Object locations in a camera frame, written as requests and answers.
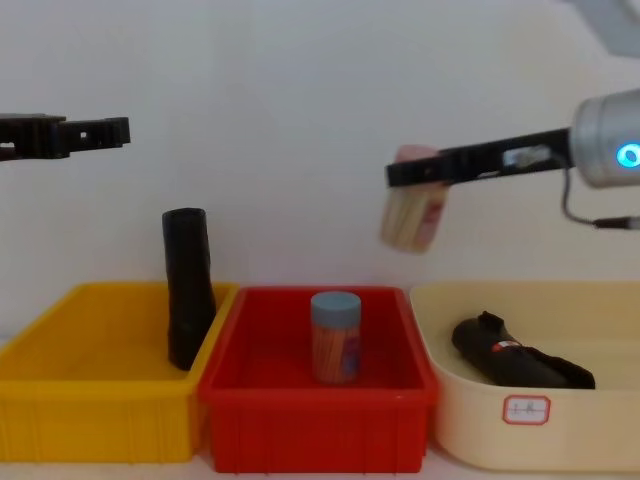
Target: cable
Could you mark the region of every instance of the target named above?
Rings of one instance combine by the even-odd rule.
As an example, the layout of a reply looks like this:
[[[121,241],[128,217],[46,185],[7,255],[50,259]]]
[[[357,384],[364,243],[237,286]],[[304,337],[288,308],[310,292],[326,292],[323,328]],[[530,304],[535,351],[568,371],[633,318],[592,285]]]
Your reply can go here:
[[[551,157],[562,166],[564,186],[562,188],[562,200],[560,205],[562,213],[568,220],[579,223],[580,225],[588,225],[599,229],[640,230],[640,217],[637,216],[597,218],[595,220],[590,220],[574,214],[569,209],[569,194],[571,193],[571,167],[569,162],[564,156],[557,153],[552,153]]]
[[[594,221],[589,220],[588,218],[581,217],[579,215],[575,215],[569,209],[569,194],[571,193],[571,170],[569,167],[569,162],[566,158],[558,153],[552,154],[553,159],[556,160],[562,166],[562,174],[564,176],[564,186],[562,187],[562,201],[560,203],[562,208],[562,213],[564,216],[575,223],[580,223],[582,225],[590,225],[594,226]]]

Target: jar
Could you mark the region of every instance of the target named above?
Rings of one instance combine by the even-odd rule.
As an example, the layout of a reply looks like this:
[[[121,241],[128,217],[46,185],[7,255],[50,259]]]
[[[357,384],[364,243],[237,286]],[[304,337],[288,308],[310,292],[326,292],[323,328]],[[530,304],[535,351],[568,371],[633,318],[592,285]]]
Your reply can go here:
[[[312,366],[319,382],[354,381],[360,370],[360,297],[322,292],[311,298]]]

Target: blue light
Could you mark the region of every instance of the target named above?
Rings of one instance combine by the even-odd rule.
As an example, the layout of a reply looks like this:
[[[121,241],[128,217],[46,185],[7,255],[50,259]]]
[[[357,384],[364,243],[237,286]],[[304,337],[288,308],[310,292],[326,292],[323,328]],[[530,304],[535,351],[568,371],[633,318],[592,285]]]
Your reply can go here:
[[[640,166],[640,145],[627,143],[618,149],[618,163],[624,168]]]

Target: white wall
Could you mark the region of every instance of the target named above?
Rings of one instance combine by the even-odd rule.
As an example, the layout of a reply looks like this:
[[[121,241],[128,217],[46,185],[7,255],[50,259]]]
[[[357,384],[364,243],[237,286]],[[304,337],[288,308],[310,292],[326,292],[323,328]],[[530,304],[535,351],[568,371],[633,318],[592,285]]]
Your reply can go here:
[[[0,334],[76,283],[163,278],[160,215],[188,205],[216,279],[640,277],[640,235],[565,222],[557,172],[456,187],[424,257],[377,239],[398,145],[560,127],[638,86],[559,0],[4,0],[0,65],[1,111],[128,115],[133,136],[0,165]],[[640,213],[640,189],[574,200]]]

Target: white tabletop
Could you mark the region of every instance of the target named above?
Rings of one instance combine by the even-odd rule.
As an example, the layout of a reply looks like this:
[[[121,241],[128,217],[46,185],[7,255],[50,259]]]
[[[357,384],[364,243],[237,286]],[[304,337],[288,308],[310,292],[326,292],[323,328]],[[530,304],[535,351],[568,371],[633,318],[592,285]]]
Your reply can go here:
[[[264,475],[240,475],[240,478],[262,478]],[[215,473],[208,458],[196,457],[191,463],[181,465],[4,465],[0,466],[0,480],[199,480],[211,478],[238,478],[235,475]],[[413,475],[269,475],[270,480],[367,478],[425,480],[614,480],[640,478],[639,475],[562,475],[562,474],[516,474],[495,473],[476,470],[459,464],[446,454],[430,451],[422,472]]]

